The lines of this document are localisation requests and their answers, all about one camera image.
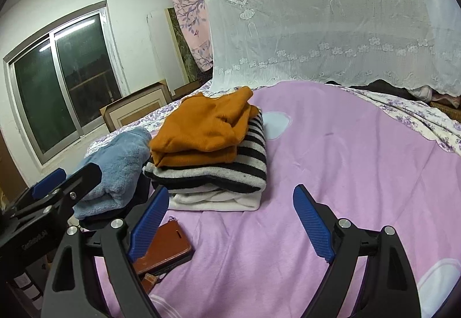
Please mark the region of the lilac bed sheet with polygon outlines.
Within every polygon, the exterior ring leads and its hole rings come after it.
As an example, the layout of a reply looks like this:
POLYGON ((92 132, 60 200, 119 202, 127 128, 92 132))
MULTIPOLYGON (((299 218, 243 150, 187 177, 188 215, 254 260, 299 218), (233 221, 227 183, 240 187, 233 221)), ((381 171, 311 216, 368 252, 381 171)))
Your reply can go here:
POLYGON ((300 317, 327 271, 313 203, 398 236, 423 317, 458 317, 460 124, 430 106, 285 82, 257 89, 267 189, 253 212, 168 212, 194 247, 149 298, 161 317, 300 317))

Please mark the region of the pink striped cloth bundle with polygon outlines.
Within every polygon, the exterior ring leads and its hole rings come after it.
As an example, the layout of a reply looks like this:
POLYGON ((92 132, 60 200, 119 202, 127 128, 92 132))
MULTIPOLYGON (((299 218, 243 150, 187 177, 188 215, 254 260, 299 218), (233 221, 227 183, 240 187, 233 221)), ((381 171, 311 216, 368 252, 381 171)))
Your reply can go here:
POLYGON ((460 97, 454 97, 447 94, 440 94, 431 87, 425 85, 417 89, 408 89, 407 92, 419 100, 429 103, 437 102, 455 109, 460 107, 460 97))

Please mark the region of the orange knit child cardigan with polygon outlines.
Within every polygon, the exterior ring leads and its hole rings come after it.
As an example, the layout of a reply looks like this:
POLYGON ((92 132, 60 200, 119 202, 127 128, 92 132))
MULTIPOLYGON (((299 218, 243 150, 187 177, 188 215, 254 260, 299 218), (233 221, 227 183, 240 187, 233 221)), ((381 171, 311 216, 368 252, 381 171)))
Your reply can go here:
POLYGON ((250 104, 253 91, 237 89, 219 98, 202 93, 184 99, 150 141, 156 167, 197 167, 232 163, 248 123, 259 114, 250 104))

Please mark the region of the white lace mosquito net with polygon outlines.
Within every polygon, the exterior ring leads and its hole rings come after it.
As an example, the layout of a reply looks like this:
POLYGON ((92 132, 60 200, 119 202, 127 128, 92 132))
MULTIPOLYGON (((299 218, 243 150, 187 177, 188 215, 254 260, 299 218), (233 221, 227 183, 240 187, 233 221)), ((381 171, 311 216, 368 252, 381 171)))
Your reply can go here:
POLYGON ((456 0, 205 0, 216 91, 386 81, 460 94, 456 0))

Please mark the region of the pink floral hanging cloth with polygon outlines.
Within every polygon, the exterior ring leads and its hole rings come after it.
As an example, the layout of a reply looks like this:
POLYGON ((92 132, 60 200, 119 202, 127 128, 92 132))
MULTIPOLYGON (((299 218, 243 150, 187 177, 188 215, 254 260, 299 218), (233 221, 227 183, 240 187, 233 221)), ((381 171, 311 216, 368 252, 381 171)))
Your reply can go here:
POLYGON ((198 68, 213 69, 209 17, 205 0, 172 0, 180 30, 198 68))

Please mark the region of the purple floral white quilt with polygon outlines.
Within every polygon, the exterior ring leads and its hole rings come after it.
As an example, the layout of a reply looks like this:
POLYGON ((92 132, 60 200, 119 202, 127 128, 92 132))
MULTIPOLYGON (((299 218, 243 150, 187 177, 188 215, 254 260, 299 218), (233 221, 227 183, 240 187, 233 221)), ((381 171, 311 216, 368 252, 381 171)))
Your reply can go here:
MULTIPOLYGON (((391 118, 413 129, 430 141, 435 141, 439 147, 448 153, 460 154, 460 122, 449 118, 439 109, 431 107, 421 101, 402 99, 395 95, 371 92, 366 89, 352 89, 340 87, 344 92, 353 94, 360 99, 372 103, 391 118)), ((136 127, 144 127, 155 135, 163 122, 181 104, 177 99, 171 103, 143 116, 118 131, 105 135, 91 143, 85 155, 89 156, 107 145, 119 133, 136 127)))

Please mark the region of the black white striped folded garment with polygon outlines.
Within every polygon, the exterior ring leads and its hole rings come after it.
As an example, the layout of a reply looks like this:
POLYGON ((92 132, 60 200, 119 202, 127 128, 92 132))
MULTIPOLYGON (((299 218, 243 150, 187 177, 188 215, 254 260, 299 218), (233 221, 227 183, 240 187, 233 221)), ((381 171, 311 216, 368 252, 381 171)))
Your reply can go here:
POLYGON ((164 186, 174 195, 218 190, 237 194, 264 191, 267 185, 267 153, 262 114, 249 121, 247 134, 238 145, 237 157, 232 163, 169 168, 147 163, 143 173, 152 183, 164 186))

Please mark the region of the aluminium sliding window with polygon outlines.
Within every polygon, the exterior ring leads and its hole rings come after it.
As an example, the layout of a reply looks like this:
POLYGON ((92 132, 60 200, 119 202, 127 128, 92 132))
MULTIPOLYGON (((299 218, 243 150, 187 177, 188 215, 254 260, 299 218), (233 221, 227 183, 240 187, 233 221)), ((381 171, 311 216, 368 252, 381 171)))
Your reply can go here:
POLYGON ((106 1, 42 28, 5 63, 16 122, 42 165, 102 126, 100 109, 130 92, 106 1))

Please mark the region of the light blue folded towel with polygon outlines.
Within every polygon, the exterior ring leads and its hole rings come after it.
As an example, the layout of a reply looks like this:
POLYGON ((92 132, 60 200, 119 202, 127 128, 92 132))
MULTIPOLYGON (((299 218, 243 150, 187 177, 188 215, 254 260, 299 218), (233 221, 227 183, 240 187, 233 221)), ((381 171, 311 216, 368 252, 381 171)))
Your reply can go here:
POLYGON ((73 207, 77 220, 122 209, 132 200, 142 167, 150 157, 151 139, 147 129, 136 127, 118 134, 82 161, 81 166, 98 165, 102 179, 73 207))

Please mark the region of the brown leather phone case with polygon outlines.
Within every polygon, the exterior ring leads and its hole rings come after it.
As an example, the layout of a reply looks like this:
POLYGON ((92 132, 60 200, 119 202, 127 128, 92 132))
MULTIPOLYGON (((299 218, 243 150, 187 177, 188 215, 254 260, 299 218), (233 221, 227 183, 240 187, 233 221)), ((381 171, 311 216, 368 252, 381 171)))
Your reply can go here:
POLYGON ((194 249, 177 220, 160 226, 145 255, 133 263, 137 275, 167 274, 173 268, 191 260, 194 249))

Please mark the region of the wooden picture frame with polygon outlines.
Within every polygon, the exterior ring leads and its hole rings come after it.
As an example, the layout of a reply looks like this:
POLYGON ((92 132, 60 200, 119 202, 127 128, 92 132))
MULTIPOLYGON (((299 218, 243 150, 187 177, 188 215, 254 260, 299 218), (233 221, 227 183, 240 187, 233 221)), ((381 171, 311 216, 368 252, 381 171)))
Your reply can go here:
POLYGON ((167 83, 162 80, 110 103, 100 113, 109 132, 114 132, 171 102, 167 83))

